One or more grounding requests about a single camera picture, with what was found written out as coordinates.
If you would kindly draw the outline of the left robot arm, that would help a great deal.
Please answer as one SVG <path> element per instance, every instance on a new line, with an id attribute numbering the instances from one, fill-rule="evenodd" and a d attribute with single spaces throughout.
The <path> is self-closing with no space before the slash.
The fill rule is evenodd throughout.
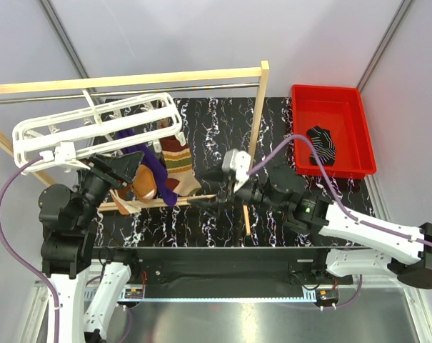
<path id="1" fill-rule="evenodd" d="M 134 180 L 143 157 L 140 151 L 118 157 L 94 154 L 83 159 L 75 189 L 53 184 L 41 193 L 48 342 L 105 342 L 121 291 L 141 276 L 136 252 L 109 250 L 101 283 L 90 305 L 84 305 L 96 238 L 90 226 L 109 191 Z"/>

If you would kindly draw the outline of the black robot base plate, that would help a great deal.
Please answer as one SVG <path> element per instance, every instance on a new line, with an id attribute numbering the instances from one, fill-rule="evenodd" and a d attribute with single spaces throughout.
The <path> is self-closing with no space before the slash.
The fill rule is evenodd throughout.
<path id="1" fill-rule="evenodd" d="M 325 247 L 137 248 L 131 282 L 148 298 L 296 297 L 301 286 L 332 287 Z"/>

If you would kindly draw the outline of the white plastic clip hanger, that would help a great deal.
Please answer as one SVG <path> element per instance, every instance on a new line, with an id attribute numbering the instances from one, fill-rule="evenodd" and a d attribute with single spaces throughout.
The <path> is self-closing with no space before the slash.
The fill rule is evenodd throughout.
<path id="1" fill-rule="evenodd" d="M 142 94 L 99 105 L 92 100 L 88 103 L 83 109 L 19 122 L 12 131 L 15 165 L 23 167 L 41 151 L 54 151 L 63 141 L 75 144 L 79 161 L 148 142 L 160 152 L 160 140 L 168 136 L 175 136 L 181 145 L 186 143 L 183 120 L 170 94 Z M 41 158 L 26 171 L 38 172 L 53 166 Z"/>

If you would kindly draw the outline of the beige argyle sock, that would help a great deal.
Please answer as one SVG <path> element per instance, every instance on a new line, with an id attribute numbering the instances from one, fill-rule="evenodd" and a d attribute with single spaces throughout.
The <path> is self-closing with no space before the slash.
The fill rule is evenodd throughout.
<path id="1" fill-rule="evenodd" d="M 128 189 L 111 189 L 110 195 L 120 214 L 130 215 L 141 211 L 141 208 L 127 200 Z"/>

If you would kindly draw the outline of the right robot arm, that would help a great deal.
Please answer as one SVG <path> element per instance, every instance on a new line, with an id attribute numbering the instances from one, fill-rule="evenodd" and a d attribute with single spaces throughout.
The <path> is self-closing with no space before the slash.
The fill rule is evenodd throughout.
<path id="1" fill-rule="evenodd" d="M 418 289 L 432 289 L 432 224 L 400 225 L 370 217 L 306 190 L 303 177 L 285 165 L 275 166 L 268 179 L 236 180 L 233 171 L 210 173 L 220 184 L 216 196 L 192 199 L 212 217 L 235 204 L 250 205 L 282 216 L 285 228 L 297 234 L 318 234 L 356 243 L 330 248 L 311 265 L 312 277 L 327 283 L 349 275 L 387 275 Z"/>

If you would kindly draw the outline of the purple sock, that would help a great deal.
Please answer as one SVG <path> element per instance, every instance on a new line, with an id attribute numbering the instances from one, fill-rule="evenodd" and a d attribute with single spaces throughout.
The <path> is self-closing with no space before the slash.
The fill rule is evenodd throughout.
<path id="1" fill-rule="evenodd" d="M 156 155 L 145 144 L 135 144 L 122 148 L 121 150 L 124 154 L 131 154 L 137 151 L 142 151 L 144 153 L 141 164 L 151 170 L 158 193 L 161 195 L 165 204 L 170 207 L 174 206 L 177 203 L 178 196 L 166 186 L 168 173 Z"/>

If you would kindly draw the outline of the brown orange striped sock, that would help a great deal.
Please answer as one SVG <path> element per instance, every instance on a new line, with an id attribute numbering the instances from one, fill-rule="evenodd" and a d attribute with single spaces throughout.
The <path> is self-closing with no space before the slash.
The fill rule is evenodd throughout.
<path id="1" fill-rule="evenodd" d="M 201 184 L 194 175 L 192 155 L 188 144 L 181 145 L 175 136 L 163 138 L 160 143 L 168 173 L 166 187 L 181 197 L 197 193 Z"/>

